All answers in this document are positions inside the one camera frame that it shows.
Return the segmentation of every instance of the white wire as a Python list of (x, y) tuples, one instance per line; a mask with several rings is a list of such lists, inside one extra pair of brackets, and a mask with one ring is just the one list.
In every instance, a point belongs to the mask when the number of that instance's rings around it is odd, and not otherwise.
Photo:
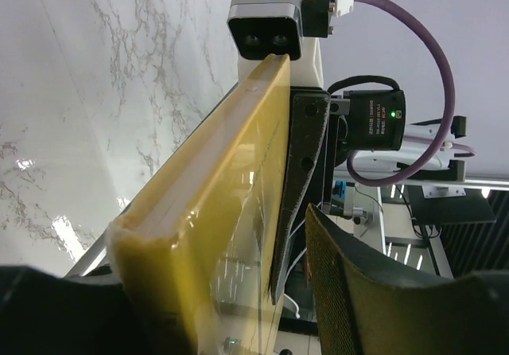
[(299, 230), (299, 228), (304, 224), (304, 221), (305, 220), (302, 220), (301, 223), (294, 230), (292, 230), (292, 232), (289, 234), (290, 237), (293, 236), (297, 230)]
[(300, 319), (300, 318), (301, 318), (301, 315), (299, 314), (299, 310), (300, 310), (299, 305), (298, 305), (298, 304), (297, 304), (297, 302), (295, 302), (295, 301), (293, 300), (293, 298), (292, 298), (292, 297), (290, 297), (288, 294), (284, 294), (284, 295), (285, 295), (286, 299), (288, 299), (290, 302), (292, 302), (292, 304), (293, 304), (293, 305), (295, 306), (295, 308), (296, 308), (296, 310), (295, 310), (295, 318)]
[[(428, 138), (420, 138), (418, 136), (403, 136), (404, 142), (415, 142), (417, 144), (424, 144), (429, 146), (432, 142), (431, 139)], [(474, 150), (471, 146), (466, 146), (465, 144), (459, 144), (457, 142), (449, 142), (450, 148), (454, 150), (462, 150), (466, 154), (471, 154), (472, 156), (476, 156), (476, 150)]]
[(292, 262), (292, 265), (288, 268), (288, 271), (286, 272), (286, 277), (285, 277), (285, 284), (286, 284), (286, 281), (288, 281), (289, 274), (292, 272), (293, 268), (297, 266), (297, 264), (299, 263), (302, 256), (306, 253), (307, 250), (308, 250), (308, 248), (304, 248), (304, 250), (299, 253), (297, 258)]

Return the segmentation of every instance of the marble surface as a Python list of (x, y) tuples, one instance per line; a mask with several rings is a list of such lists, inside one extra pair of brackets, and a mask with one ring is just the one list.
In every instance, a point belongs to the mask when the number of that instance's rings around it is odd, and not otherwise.
[(63, 275), (236, 82), (231, 0), (0, 0), (0, 263)]

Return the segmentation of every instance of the metal bracket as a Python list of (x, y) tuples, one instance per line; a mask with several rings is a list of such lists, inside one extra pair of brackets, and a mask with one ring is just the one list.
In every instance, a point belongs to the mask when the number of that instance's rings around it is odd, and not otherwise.
[(356, 184), (347, 183), (347, 188), (344, 191), (344, 206), (343, 206), (343, 214), (347, 217), (353, 217), (354, 194), (356, 194)]
[(365, 211), (363, 208), (360, 208), (358, 206), (353, 207), (353, 214), (352, 214), (352, 220), (355, 225), (365, 225), (367, 224), (369, 219), (369, 215), (367, 214), (367, 211)]
[(332, 205), (332, 187), (334, 178), (334, 164), (336, 162), (336, 151), (337, 151), (337, 139), (340, 128), (340, 116), (338, 115), (330, 115), (330, 109), (332, 105), (329, 107), (329, 116), (328, 116), (328, 126), (327, 131), (325, 133), (324, 142), (322, 144), (326, 145), (325, 147), (325, 157), (324, 157), (324, 176), (323, 178), (323, 200), (321, 210), (325, 214), (330, 214), (331, 205)]
[(422, 192), (424, 194), (424, 198), (443, 198), (443, 197), (462, 197), (466, 196), (466, 192), (464, 188), (460, 186), (432, 186), (432, 185), (424, 185), (422, 186)]
[(357, 218), (360, 219), (360, 224), (354, 224), (354, 237), (386, 254), (383, 211), (379, 205), (382, 202), (380, 188), (358, 184), (355, 187), (353, 198), (353, 218), (355, 219), (355, 215), (357, 215)]
[[(323, 90), (299, 89), (291, 93), (290, 101), (288, 158), (270, 268), (270, 293), (274, 305), (285, 290), (292, 232), (301, 225), (307, 204), (322, 202), (324, 168), (319, 174), (320, 165), (317, 163), (327, 131), (330, 95)], [(311, 187), (309, 184), (317, 175), (320, 175), (321, 181), (315, 181)], [(316, 192), (310, 194), (311, 189), (308, 188), (315, 190), (315, 185), (318, 185)]]
[(350, 99), (345, 99), (341, 95), (331, 98), (331, 115), (348, 115), (350, 113)]

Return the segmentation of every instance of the white ceiling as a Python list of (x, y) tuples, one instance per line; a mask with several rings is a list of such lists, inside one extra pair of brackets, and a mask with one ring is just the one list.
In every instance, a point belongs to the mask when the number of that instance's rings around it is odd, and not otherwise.
[[(468, 117), (460, 142), (477, 150), (468, 176), (509, 179), (509, 0), (393, 1), (429, 29), (449, 58), (456, 115)], [(408, 122), (441, 117), (438, 70), (405, 26), (362, 4), (333, 25), (334, 35), (322, 42), (326, 85), (359, 74), (391, 76), (405, 90)]]

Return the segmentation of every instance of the black plastic part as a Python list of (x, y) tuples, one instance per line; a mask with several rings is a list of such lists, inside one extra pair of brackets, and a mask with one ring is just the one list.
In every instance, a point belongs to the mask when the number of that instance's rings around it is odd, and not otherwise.
[(338, 141), (336, 149), (336, 160), (334, 161), (334, 166), (340, 166), (341, 164), (346, 162), (349, 154), (350, 151), (344, 149), (342, 142)]
[(290, 102), (288, 159), (270, 269), (273, 304), (284, 291), (292, 247), (290, 233), (304, 220), (305, 206), (320, 203), (324, 191), (323, 142), (330, 95), (323, 90), (292, 88)]
[(409, 185), (412, 214), (420, 225), (487, 224), (496, 221), (480, 189), (465, 189), (462, 197), (425, 198), (421, 186)]
[(324, 173), (324, 192), (322, 201), (322, 210), (326, 213), (330, 210), (332, 199), (332, 187), (334, 178), (334, 163), (336, 162), (336, 144), (338, 137), (338, 128), (340, 117), (338, 115), (329, 115), (327, 126), (327, 151), (325, 153), (325, 173)]
[(301, 57), (299, 25), (292, 18), (232, 18), (228, 27), (245, 59), (264, 60), (269, 54)]
[(328, 213), (329, 216), (339, 216), (342, 217), (344, 214), (344, 209), (339, 206), (331, 206), (331, 211)]
[[(401, 170), (408, 168), (407, 164), (397, 163)], [(466, 164), (462, 160), (450, 160), (447, 170), (419, 170), (409, 177), (410, 180), (423, 181), (464, 181)]]
[[(348, 353), (393, 353), (394, 343), (404, 354), (480, 354), (487, 348), (490, 354), (509, 353), (509, 273), (473, 273), (454, 281), (430, 275), (391, 261), (319, 210), (313, 214), (309, 265), (324, 353), (347, 353), (337, 350), (356, 337), (364, 349)], [(421, 341), (403, 340), (409, 332), (419, 333), (413, 339)]]
[[(429, 235), (428, 233), (428, 227), (426, 225), (419, 225), (419, 231), (421, 232), (421, 236), (427, 237)], [(435, 271), (435, 274), (440, 276), (440, 269), (438, 268), (437, 258), (435, 256), (435, 253), (433, 252), (433, 245), (429, 242), (429, 238), (425, 239), (425, 242), (428, 242), (426, 245), (428, 251), (429, 251), (429, 257), (431, 258), (431, 264), (433, 265), (433, 269)]]
[(0, 353), (151, 353), (112, 275), (58, 279), (0, 267)]
[[(426, 120), (425, 122), (414, 123), (415, 126), (432, 126), (440, 124), (442, 119)], [(467, 118), (466, 116), (454, 116), (451, 125), (451, 134), (455, 138), (464, 138), (467, 135)]]
[(392, 91), (345, 91), (350, 114), (345, 116), (347, 150), (399, 150), (405, 133), (405, 94)]
[(331, 13), (330, 0), (303, 0), (301, 4), (302, 34), (304, 37), (326, 38)]
[(279, 331), (287, 333), (318, 336), (318, 325), (316, 322), (303, 321), (294, 318), (281, 317), (279, 320)]

